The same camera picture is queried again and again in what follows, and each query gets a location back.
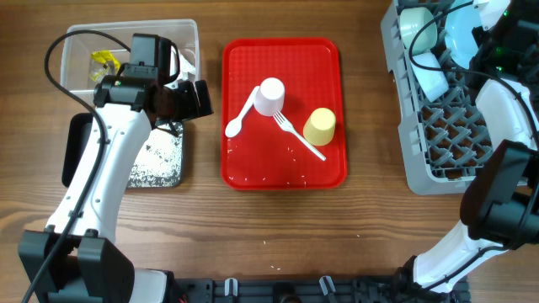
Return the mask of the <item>yellow snack wrapper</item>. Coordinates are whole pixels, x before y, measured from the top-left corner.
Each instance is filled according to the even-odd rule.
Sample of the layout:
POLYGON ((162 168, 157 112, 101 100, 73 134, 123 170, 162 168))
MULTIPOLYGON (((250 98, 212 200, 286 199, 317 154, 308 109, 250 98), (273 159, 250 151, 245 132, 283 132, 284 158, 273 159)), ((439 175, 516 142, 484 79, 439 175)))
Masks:
POLYGON ((114 75, 120 69, 120 62, 110 50, 99 50, 90 55, 88 77, 93 82, 101 82, 105 76, 114 75))

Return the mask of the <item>light blue small bowl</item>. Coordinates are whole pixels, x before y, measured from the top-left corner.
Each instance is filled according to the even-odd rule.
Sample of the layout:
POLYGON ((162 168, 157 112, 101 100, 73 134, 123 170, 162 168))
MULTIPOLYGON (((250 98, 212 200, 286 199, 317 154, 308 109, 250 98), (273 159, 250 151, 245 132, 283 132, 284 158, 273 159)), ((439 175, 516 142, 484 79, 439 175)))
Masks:
MULTIPOLYGON (((413 56, 416 63, 421 66, 440 68, 440 63, 436 59, 435 55, 431 52, 425 52, 420 55, 413 56)), ((412 65, 414 75, 416 76, 419 86, 424 92, 424 95, 430 102, 436 101, 444 93, 449 90, 449 83, 446 80, 446 76, 441 71, 431 71, 423 68, 419 68, 416 65, 412 65)))

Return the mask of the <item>white plastic fork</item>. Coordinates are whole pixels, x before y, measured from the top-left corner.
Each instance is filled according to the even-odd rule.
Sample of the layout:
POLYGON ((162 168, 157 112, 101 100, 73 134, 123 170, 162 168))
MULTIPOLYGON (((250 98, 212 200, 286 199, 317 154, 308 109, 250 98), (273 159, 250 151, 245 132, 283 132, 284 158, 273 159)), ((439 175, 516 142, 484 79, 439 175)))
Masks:
POLYGON ((307 149, 309 149, 315 156, 317 156, 320 160, 326 161, 326 157, 317 150, 312 144, 310 144, 304 137, 302 137, 294 128, 293 124, 280 112, 277 111, 273 118, 277 125, 287 133, 291 133, 294 135, 307 149))

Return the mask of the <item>yellow plastic cup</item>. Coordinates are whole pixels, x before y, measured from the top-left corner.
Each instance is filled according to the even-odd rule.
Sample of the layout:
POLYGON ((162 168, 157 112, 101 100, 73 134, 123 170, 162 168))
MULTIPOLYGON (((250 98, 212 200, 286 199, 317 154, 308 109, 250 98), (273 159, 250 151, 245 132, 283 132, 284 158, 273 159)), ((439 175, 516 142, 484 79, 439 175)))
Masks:
POLYGON ((326 146, 333 138, 336 116, 328 108, 315 109, 303 127, 304 138, 314 146, 326 146))

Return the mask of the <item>white plastic cup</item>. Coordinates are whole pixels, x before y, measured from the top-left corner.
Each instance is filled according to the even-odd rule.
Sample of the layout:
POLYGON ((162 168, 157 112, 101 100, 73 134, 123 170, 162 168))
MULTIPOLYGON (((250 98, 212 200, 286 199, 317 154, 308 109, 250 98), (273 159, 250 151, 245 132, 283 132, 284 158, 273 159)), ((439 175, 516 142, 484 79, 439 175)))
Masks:
POLYGON ((259 114, 273 116, 283 109, 285 92, 285 85, 280 79, 266 78, 259 85, 253 105, 259 114))

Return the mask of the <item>light blue plate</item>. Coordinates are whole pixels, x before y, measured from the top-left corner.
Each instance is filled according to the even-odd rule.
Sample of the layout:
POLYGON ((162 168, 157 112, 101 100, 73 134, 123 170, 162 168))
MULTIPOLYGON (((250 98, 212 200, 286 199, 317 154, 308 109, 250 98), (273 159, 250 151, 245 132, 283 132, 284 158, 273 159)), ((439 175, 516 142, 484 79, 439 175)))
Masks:
POLYGON ((451 59, 461 68, 468 69, 470 60, 478 52, 472 31, 481 27, 479 12, 473 5, 460 8, 446 16, 445 43, 451 59))

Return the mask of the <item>white plastic spoon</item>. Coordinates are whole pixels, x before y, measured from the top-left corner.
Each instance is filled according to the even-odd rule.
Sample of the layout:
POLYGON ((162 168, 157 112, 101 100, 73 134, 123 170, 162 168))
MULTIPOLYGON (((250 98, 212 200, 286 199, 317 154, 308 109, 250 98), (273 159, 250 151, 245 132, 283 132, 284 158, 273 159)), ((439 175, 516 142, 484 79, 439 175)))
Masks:
POLYGON ((242 107, 238 116, 228 122, 227 127, 225 129, 225 135, 227 138, 233 138, 234 136, 237 136, 239 132, 241 131, 243 127, 243 119, 246 116, 246 114, 249 112, 249 110, 252 108, 255 96, 258 91, 259 91, 259 86, 256 86, 253 88, 252 92, 249 94, 248 99, 245 102, 244 106, 242 107))

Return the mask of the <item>mint green bowl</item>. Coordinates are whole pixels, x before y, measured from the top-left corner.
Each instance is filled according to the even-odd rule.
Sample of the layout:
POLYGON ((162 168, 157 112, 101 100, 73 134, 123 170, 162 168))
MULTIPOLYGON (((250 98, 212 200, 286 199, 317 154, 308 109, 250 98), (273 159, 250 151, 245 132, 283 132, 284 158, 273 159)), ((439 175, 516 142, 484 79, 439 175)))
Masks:
MULTIPOLYGON (((433 19, 433 14, 427 8, 407 8, 401 12, 399 28, 406 49, 410 48, 416 34, 433 19)), ((433 23, 419 35, 412 48, 413 55, 430 51, 435 47, 437 39, 437 26, 433 23)))

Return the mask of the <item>white napkin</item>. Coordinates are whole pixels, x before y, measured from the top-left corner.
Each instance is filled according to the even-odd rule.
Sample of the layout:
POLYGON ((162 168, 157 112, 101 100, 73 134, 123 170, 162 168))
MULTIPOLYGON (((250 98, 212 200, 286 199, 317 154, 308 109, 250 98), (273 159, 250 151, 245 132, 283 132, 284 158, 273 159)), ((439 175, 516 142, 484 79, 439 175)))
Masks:
POLYGON ((177 51, 172 49, 169 73, 171 76, 178 74, 178 77, 173 82, 167 84, 167 87, 171 89, 177 88, 180 82, 193 81, 196 73, 195 66, 184 57, 184 54, 179 55, 178 61, 176 60, 176 55, 177 51))

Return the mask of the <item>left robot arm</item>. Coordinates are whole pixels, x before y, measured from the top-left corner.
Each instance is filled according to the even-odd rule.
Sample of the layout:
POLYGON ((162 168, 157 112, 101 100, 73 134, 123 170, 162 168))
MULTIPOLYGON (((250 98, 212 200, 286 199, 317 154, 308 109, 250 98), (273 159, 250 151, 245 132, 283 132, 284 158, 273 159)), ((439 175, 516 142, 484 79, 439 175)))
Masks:
POLYGON ((96 86, 91 132, 68 190, 43 231, 26 231, 19 257, 27 297, 41 302, 184 302, 170 271, 135 268, 115 245, 131 169, 152 130, 212 113, 205 81, 179 76, 178 47, 135 34, 130 60, 96 86))

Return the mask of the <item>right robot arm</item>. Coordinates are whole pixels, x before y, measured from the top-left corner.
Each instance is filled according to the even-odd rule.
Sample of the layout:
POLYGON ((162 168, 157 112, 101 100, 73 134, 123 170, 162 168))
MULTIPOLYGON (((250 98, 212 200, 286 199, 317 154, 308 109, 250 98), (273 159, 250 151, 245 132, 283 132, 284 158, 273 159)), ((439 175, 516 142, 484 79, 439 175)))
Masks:
POLYGON ((381 24, 409 188, 462 195, 456 225, 395 273, 398 302, 460 302, 490 258, 538 241, 538 4, 396 1, 381 24))

